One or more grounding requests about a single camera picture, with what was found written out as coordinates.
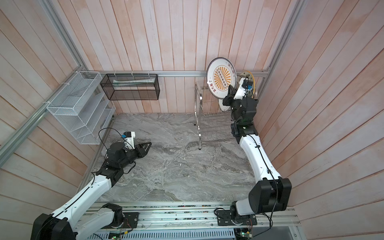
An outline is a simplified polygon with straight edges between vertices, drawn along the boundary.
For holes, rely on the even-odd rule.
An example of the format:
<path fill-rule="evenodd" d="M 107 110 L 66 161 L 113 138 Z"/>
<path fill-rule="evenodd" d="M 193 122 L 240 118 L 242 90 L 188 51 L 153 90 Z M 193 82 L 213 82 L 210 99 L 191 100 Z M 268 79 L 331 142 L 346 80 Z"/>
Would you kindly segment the white star patterned plate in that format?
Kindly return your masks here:
<path fill-rule="evenodd" d="M 240 86 L 245 90 L 247 97 L 256 97 L 256 81 L 253 74 L 249 71 L 244 71 L 240 75 Z"/>

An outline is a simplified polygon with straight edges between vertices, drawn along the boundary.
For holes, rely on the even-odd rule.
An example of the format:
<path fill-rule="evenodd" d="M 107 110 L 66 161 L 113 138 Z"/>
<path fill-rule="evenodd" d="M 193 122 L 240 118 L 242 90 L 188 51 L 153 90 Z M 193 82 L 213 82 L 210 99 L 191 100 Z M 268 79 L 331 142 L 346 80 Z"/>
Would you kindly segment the small sunburst plate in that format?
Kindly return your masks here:
<path fill-rule="evenodd" d="M 234 65 L 223 57 L 215 58 L 207 68 L 207 85 L 217 99 L 224 99 L 229 87 L 236 87 L 237 74 Z"/>

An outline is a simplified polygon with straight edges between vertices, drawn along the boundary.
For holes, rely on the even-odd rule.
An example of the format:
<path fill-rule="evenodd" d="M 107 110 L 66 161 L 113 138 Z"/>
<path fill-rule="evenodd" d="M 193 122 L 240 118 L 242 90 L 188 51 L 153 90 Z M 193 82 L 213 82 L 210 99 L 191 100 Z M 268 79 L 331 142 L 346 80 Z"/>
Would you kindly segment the white plate green clover outline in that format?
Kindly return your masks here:
<path fill-rule="evenodd" d="M 218 103 L 219 103 L 219 108 L 222 112 L 228 112 L 231 110 L 231 107 L 230 106 L 225 106 L 223 104 L 223 100 L 222 99 L 218 99 Z"/>

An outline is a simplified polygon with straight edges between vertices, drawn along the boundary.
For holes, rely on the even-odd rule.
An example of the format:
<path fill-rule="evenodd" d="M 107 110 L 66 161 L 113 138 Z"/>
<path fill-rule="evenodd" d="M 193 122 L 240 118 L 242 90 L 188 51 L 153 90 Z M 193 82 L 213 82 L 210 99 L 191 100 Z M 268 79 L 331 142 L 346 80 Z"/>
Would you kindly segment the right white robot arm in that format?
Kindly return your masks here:
<path fill-rule="evenodd" d="M 258 100 L 249 97 L 248 92 L 248 87 L 230 86 L 223 105 L 231 108 L 232 135 L 250 162 L 256 184 L 245 199 L 234 201 L 229 210 L 215 210 L 220 226 L 252 223 L 254 215 L 271 219 L 275 212 L 286 210 L 292 190 L 290 180 L 282 178 L 262 146 L 253 123 Z"/>

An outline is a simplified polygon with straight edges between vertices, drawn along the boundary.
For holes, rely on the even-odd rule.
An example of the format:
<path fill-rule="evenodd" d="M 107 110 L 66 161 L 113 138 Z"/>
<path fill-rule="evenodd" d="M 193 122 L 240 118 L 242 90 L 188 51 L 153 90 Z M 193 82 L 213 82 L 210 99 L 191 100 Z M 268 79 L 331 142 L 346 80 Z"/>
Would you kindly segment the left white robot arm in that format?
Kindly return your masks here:
<path fill-rule="evenodd" d="M 133 149 L 128 149 L 122 142 L 113 143 L 107 149 L 107 157 L 102 167 L 80 192 L 51 214 L 41 214 L 36 218 L 31 239 L 85 240 L 106 226 L 121 229 L 125 215 L 123 208 L 117 204 L 104 204 L 84 220 L 81 220 L 81 217 L 101 195 L 119 181 L 127 165 L 148 154 L 151 145 L 150 142 L 141 143 Z"/>

